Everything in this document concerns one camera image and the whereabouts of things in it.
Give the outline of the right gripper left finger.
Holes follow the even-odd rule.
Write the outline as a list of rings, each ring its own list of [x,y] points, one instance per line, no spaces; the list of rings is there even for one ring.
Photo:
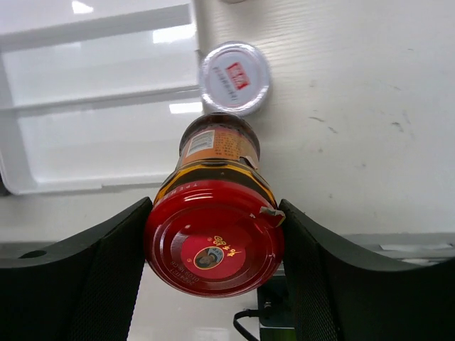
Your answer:
[[[67,239],[1,259],[2,340],[126,340],[148,197]]]

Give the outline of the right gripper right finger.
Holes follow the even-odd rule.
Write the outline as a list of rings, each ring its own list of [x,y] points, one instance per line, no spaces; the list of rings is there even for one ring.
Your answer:
[[[454,260],[420,266],[367,250],[287,200],[284,272],[298,340],[453,340]]]

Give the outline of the red-lid sauce jar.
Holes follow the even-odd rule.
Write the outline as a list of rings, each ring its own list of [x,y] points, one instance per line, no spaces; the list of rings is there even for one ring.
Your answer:
[[[188,126],[144,230],[146,260],[161,280],[193,296],[224,298],[273,276],[285,215],[259,160],[257,135],[234,114],[206,114]]]

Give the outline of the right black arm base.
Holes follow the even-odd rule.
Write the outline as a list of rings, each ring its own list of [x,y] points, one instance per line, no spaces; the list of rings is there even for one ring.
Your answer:
[[[257,303],[256,309],[245,309],[233,316],[233,327],[244,339],[296,340],[291,300],[283,266],[280,266],[273,277],[257,289]],[[258,319],[258,337],[241,323],[241,319],[245,318]]]

